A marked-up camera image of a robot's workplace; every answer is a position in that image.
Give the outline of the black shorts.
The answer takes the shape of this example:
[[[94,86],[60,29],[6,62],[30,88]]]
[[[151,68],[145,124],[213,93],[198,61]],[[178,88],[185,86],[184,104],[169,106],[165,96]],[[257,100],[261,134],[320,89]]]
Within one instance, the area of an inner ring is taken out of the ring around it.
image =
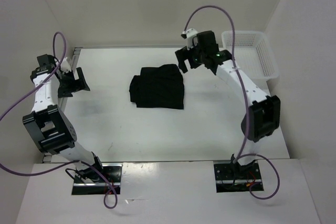
[[[184,80],[175,64],[141,68],[130,82],[129,94],[138,108],[184,109]]]

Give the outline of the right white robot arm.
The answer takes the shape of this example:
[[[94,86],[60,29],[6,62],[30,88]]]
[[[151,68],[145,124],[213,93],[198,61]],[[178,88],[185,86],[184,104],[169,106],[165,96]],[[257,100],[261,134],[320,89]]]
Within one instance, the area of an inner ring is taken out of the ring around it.
[[[280,99],[268,95],[244,73],[235,59],[234,48],[220,50],[211,30],[197,32],[191,28],[181,36],[186,45],[175,53],[179,69],[186,73],[186,62],[191,69],[204,66],[224,81],[245,106],[240,125],[243,143],[230,159],[231,174],[234,178],[243,178],[256,159],[261,139],[271,136],[279,127]]]

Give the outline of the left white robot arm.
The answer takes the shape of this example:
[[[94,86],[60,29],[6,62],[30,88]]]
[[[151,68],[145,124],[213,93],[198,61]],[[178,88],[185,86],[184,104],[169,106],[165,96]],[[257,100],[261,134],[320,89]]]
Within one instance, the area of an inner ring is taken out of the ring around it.
[[[37,57],[39,66],[32,71],[30,79],[37,87],[46,83],[35,93],[31,112],[23,116],[23,125],[41,153],[60,155],[68,161],[77,161],[76,170],[83,180],[101,181],[105,169],[93,152],[86,150],[77,142],[74,126],[58,105],[60,98],[69,98],[74,92],[88,91],[82,69],[77,68],[79,78],[67,63],[51,77],[57,61],[52,55]]]

